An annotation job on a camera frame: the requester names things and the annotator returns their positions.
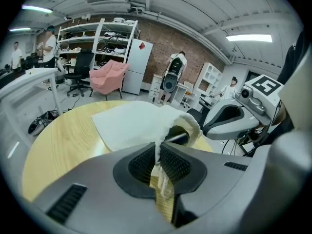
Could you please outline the white rectangular table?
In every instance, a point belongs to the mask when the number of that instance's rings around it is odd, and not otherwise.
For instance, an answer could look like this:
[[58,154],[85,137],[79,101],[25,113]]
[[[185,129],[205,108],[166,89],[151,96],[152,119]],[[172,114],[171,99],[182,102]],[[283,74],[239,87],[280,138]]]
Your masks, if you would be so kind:
[[11,99],[19,92],[23,92],[41,83],[42,81],[49,79],[57,111],[60,115],[63,114],[55,82],[55,73],[57,73],[57,71],[57,68],[33,68],[26,71],[24,75],[0,89],[0,103],[3,111],[15,132],[28,147],[31,147],[32,143],[28,135],[20,128],[14,109],[12,108]]

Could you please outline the white drawer cabinet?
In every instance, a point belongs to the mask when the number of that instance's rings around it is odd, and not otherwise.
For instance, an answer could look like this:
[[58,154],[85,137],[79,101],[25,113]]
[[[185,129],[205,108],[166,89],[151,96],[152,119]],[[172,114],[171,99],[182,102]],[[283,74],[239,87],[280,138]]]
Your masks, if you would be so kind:
[[153,74],[153,79],[152,79],[152,83],[151,83],[151,88],[149,91],[149,97],[154,99],[154,98],[158,98],[158,94],[160,91],[160,85],[162,83],[162,79],[163,77],[160,75],[155,75]]

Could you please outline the white refrigerator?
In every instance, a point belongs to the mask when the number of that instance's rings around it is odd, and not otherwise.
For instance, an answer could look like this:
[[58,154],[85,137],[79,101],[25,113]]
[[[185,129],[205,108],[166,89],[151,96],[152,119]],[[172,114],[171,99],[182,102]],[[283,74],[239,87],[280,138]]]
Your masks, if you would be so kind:
[[152,47],[152,43],[139,39],[133,40],[127,59],[129,67],[125,72],[122,86],[124,92],[139,94]]

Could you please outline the grey backpack device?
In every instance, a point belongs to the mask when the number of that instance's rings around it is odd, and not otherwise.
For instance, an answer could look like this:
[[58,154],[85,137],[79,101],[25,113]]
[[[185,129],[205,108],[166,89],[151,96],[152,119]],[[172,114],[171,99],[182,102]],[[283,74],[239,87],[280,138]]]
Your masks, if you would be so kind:
[[171,93],[175,89],[180,79],[183,66],[184,65],[182,60],[177,57],[173,59],[170,65],[167,67],[165,76],[163,78],[163,90],[165,92]]

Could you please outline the white metal storage rack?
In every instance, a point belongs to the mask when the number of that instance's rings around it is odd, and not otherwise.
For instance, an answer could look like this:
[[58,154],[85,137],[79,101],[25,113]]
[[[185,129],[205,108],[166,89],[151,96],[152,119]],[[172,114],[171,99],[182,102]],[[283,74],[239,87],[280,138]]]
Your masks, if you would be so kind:
[[59,54],[72,61],[83,49],[94,53],[91,69],[98,69],[105,61],[127,62],[131,45],[139,37],[138,21],[117,18],[106,22],[77,24],[60,27],[57,35]]

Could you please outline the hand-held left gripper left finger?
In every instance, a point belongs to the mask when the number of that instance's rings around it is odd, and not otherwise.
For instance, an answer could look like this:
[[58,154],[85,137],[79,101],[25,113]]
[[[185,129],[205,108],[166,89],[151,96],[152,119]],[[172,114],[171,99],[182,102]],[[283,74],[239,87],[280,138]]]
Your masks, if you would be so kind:
[[156,207],[150,176],[155,144],[90,158],[47,186],[34,204],[65,230],[79,234],[170,234]]

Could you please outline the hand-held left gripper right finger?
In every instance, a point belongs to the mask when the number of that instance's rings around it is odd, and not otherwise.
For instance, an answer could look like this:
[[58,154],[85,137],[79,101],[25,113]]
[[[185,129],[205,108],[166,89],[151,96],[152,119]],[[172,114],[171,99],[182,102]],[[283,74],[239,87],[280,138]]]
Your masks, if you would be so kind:
[[173,184],[169,229],[162,234],[254,234],[243,189],[251,160],[163,143],[162,168]]

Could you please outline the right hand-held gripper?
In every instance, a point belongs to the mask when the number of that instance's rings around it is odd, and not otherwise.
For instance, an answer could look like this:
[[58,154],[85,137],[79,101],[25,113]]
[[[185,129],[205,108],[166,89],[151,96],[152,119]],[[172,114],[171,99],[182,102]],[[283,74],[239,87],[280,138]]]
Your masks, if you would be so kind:
[[[266,75],[245,82],[235,99],[219,101],[211,108],[203,134],[212,140],[229,140],[242,137],[259,123],[270,125],[278,113],[282,88],[283,84]],[[245,114],[242,106],[254,116]]]

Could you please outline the black office chair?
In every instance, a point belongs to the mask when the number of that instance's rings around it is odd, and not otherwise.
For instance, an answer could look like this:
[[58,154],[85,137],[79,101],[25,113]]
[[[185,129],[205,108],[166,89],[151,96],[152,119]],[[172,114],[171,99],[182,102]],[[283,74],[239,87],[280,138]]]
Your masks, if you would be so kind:
[[196,122],[200,126],[200,129],[202,129],[204,126],[204,122],[206,120],[207,114],[210,112],[210,110],[214,104],[207,102],[206,100],[200,98],[199,99],[199,105],[202,106],[201,111],[198,111],[198,110],[192,108],[192,109],[189,109],[187,111],[187,113],[190,114],[196,120]]
[[91,87],[86,86],[82,83],[83,79],[89,77],[89,71],[91,67],[91,61],[94,57],[94,53],[90,49],[81,49],[76,58],[76,63],[74,66],[74,71],[72,73],[67,73],[64,75],[65,79],[71,79],[76,81],[74,86],[70,86],[70,90],[67,92],[67,96],[74,90],[79,90],[81,96],[84,96],[83,88],[90,89]]

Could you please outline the white arched shelf cabinet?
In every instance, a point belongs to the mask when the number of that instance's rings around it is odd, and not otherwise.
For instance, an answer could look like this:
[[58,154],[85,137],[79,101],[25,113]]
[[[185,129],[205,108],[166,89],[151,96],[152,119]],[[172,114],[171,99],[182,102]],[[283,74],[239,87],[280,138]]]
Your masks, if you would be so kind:
[[201,70],[201,78],[199,83],[199,89],[204,91],[205,94],[211,95],[213,94],[222,78],[222,72],[219,71],[212,64],[206,62],[204,63]]

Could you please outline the white fabric drawstring bag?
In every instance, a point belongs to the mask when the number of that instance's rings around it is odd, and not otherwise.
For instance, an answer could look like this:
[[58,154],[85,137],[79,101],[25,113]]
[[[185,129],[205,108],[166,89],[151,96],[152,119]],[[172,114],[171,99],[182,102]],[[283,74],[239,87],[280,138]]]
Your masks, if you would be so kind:
[[174,126],[182,127],[189,135],[188,147],[202,136],[198,122],[190,114],[170,105],[157,107],[149,102],[131,101],[92,116],[96,129],[111,151],[153,142],[156,145],[155,163],[158,188],[168,198],[168,172],[160,164],[160,145]]

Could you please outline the round wooden table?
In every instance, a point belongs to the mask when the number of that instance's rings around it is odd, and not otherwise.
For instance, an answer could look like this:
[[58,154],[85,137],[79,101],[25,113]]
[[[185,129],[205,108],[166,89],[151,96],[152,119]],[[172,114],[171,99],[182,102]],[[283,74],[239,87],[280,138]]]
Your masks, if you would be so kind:
[[[112,153],[101,139],[92,116],[125,103],[129,102],[86,104],[50,123],[36,138],[27,155],[22,175],[24,198],[36,206],[36,197],[68,171],[90,158]],[[156,202],[156,207],[162,207],[168,215],[171,203],[170,200]]]

